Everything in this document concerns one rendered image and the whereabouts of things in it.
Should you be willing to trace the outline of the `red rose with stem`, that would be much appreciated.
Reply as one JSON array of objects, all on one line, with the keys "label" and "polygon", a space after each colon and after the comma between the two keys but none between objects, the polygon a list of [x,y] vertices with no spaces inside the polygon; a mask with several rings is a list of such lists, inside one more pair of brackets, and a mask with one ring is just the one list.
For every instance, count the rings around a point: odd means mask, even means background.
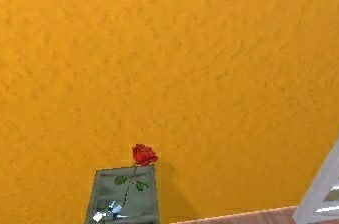
[{"label": "red rose with stem", "polygon": [[126,204],[129,190],[132,185],[136,187],[136,189],[139,192],[144,191],[146,188],[149,188],[149,184],[147,182],[137,180],[137,170],[140,167],[145,167],[151,164],[154,164],[158,161],[159,157],[157,156],[157,153],[154,151],[154,149],[150,146],[147,146],[145,144],[136,144],[132,147],[132,156],[134,160],[133,164],[133,171],[132,174],[129,177],[119,175],[114,178],[114,184],[116,186],[120,186],[123,184],[127,185],[122,205]]}]

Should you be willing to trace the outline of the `grey-green shelf unit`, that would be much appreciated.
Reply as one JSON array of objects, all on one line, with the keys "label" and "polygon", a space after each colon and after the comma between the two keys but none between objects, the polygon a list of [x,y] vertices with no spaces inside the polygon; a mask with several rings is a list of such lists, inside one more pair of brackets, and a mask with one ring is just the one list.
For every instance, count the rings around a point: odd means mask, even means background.
[{"label": "grey-green shelf unit", "polygon": [[139,192],[131,186],[128,198],[120,214],[125,218],[113,220],[106,217],[100,222],[92,220],[93,215],[100,209],[105,209],[112,201],[117,204],[123,202],[127,188],[126,184],[116,186],[114,178],[119,175],[129,177],[133,167],[97,170],[87,214],[84,224],[159,224],[158,200],[156,190],[155,169],[153,165],[140,167],[137,170],[137,180],[147,182],[149,188]]}]

